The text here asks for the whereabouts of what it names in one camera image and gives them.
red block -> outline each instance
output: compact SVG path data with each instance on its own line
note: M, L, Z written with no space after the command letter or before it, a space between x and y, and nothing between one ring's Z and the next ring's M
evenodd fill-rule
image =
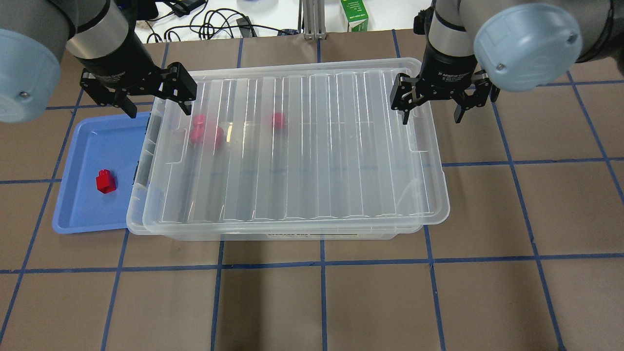
M206 116L199 114L191 120L188 141L193 145L203 144L209 150L218 150L223 143L224 134L223 128L217 126L215 121L208 121Z
M112 174L108 169L102 169L100 174L95 177L95 183L97 184L97 190L108 194L111 191L114 191L117 188L117 184L115 184L115 178L113 178Z
M286 126L286 117L282 112L276 112L273 114L273 128L282 129Z

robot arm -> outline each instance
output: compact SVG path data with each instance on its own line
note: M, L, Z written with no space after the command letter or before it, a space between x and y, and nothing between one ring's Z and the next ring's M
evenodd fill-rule
M59 82L65 48L85 66L80 84L96 103L134 117L137 108L128 95L154 95L190 114L195 81L179 62L156 66L115 2L0 4L12 9L0 12L0 121L30 121L44 112Z
M397 75L391 94L404 124L416 106L450 99L459 123L499 88L531 90L574 62L614 56L623 70L624 0L437 0L415 18L414 32L427 36L421 71Z

red cube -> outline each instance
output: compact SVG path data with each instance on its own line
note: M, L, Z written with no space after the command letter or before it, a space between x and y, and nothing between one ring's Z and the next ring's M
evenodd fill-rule
M102 169L100 174L95 177L95 184L97 185L97 190L108 194L111 191L114 191L117 188L117 184L115 184L115 178L113 178L112 174L108 169Z
M286 126L286 116L282 112L273 114L273 128L282 129Z

clear plastic storage bin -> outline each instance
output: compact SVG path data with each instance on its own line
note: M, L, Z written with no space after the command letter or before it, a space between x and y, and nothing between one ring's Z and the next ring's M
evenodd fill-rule
M178 240L390 239L449 214L431 108L390 108L415 59L193 72L156 99L127 225Z

